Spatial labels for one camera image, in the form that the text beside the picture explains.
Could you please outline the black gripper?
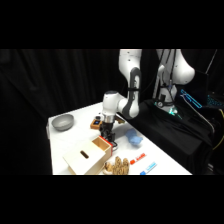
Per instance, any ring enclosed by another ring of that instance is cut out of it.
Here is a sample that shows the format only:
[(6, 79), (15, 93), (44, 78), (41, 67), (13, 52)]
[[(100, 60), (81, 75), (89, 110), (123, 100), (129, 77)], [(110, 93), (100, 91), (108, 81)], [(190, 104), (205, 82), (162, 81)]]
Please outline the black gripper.
[[(107, 135), (105, 133), (111, 133), (113, 129), (113, 123), (106, 123), (103, 122), (100, 126), (100, 132), (101, 132), (101, 136), (107, 140)], [(115, 133), (111, 133), (109, 135), (109, 140), (110, 142), (114, 142), (115, 141)]]

